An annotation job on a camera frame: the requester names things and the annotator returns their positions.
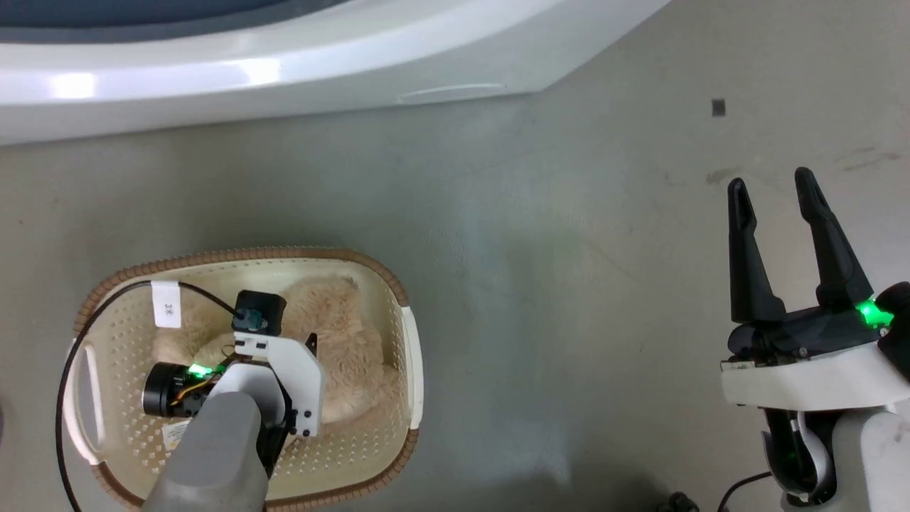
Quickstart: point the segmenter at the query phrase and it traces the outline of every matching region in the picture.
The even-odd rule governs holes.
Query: white plastic base
[[[358,0],[128,45],[0,45],[0,144],[538,91],[669,0]]]
[[[782,366],[724,362],[721,385],[731,404],[788,411],[861,409],[910,398],[910,383],[876,343]]]

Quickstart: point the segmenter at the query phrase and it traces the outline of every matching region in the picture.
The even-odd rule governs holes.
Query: black cable
[[[751,484],[752,482],[764,480],[768,476],[771,476],[770,471],[765,472],[765,473],[759,473],[758,475],[755,475],[755,476],[749,476],[748,478],[745,478],[745,479],[740,480],[739,482],[736,482],[735,484],[733,484],[733,486],[730,487],[730,489],[727,491],[727,494],[723,495],[723,498],[721,498],[721,505],[717,507],[717,512],[726,512],[727,502],[730,501],[730,497],[733,496],[733,493],[736,492],[736,489],[738,489],[742,486],[747,486],[747,485]]]
[[[79,331],[79,334],[73,341],[72,348],[69,349],[69,355],[66,357],[66,363],[63,366],[63,375],[60,377],[60,387],[57,388],[54,436],[56,441],[57,468],[60,470],[60,479],[63,481],[63,489],[66,491],[66,497],[69,499],[69,505],[73,508],[74,512],[82,512],[82,508],[79,507],[79,504],[76,501],[76,495],[73,493],[73,486],[70,484],[69,474],[66,472],[66,461],[63,457],[63,394],[66,389],[66,382],[69,380],[69,372],[73,367],[73,360],[76,359],[76,353],[79,352],[79,347],[82,346],[82,342],[85,340],[88,331],[101,316],[101,313],[107,309],[107,306],[111,305],[115,300],[119,299],[125,293],[133,291],[137,288],[149,286],[151,284],[152,281],[148,280],[131,282],[127,286],[124,286],[120,290],[114,292],[114,294],[111,295],[106,301],[102,302],[101,305],[99,305],[95,311],[92,312],[92,314],[88,317],[88,320],[86,320],[86,323],[82,326],[82,329]],[[239,319],[243,319],[242,314],[237,312],[237,310],[230,307],[226,302],[222,301],[215,295],[212,295],[210,292],[207,292],[196,285],[189,284],[188,282],[178,282],[177,286],[180,288],[186,288],[187,290],[192,290],[193,292],[202,295],[203,297],[226,309],[231,313],[231,315]]]

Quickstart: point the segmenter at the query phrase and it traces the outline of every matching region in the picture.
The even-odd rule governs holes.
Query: beige fur
[[[349,420],[377,401],[382,379],[382,340],[363,322],[357,284],[339,277],[296,282],[282,295],[288,301],[281,335],[306,340],[316,333],[316,357],[326,373],[322,423]]]
[[[383,374],[379,388],[374,395],[373,406],[363,415],[323,425],[322,434],[346,432],[372,432],[377,425],[382,425],[388,415],[388,408],[395,405],[401,396],[401,379],[399,371],[391,366],[382,367]]]
[[[181,294],[183,328],[159,329],[152,344],[158,362],[215,367],[230,353],[230,315],[192,292]],[[365,414],[400,394],[399,373],[382,364],[382,340],[365,322],[357,284],[342,277],[307,278],[281,295],[288,305],[281,336],[304,343],[310,333],[318,340],[317,359],[326,373],[322,424],[364,421]]]

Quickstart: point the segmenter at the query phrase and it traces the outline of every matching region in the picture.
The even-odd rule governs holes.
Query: concrete floor
[[[751,186],[791,309],[817,283],[800,165],[874,287],[906,279],[908,25],[898,0],[675,0],[535,96],[0,150],[0,508],[65,507],[52,403],[96,282],[273,244],[384,261],[420,325],[417,453],[335,510],[716,507],[765,469],[761,417],[718,382],[725,184]],[[116,510],[69,460],[85,509]],[[763,482],[731,510],[778,499]]]

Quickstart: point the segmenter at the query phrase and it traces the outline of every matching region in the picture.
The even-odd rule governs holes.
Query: plastic basket
[[[267,248],[199,254],[139,265],[101,282],[76,319],[78,333],[88,315],[111,292],[145,279],[180,280],[233,303],[242,289],[281,292],[296,280],[343,275],[359,286],[363,313],[382,335],[386,364],[399,370],[399,399],[370,420],[301,439],[285,449],[269,482],[266,510],[291,511],[359,497],[385,486],[400,473],[417,443],[423,410],[423,369],[417,324],[408,298],[392,273],[354,251]],[[98,319],[74,368],[87,364],[97,440],[86,435],[76,389],[69,379],[64,418],[78,452],[105,491],[127,507],[141,507],[169,452],[162,426],[179,419],[145,415],[140,397],[155,333],[151,289],[130,293]]]

